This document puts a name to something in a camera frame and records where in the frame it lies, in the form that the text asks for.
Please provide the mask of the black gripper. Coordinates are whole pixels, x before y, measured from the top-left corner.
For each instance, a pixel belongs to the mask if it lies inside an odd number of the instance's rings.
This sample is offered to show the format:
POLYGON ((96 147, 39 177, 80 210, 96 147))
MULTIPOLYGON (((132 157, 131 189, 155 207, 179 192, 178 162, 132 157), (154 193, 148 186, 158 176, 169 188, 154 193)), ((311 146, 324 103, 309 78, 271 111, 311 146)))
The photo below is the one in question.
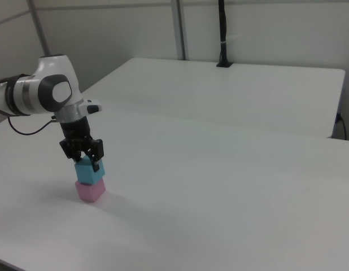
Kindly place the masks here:
POLYGON ((64 139, 59 142, 68 159, 81 160, 81 152, 90 159, 94 172, 99 171, 99 161, 104 157, 103 141, 92 139, 88 119, 83 117, 71 123, 60 123, 64 139))

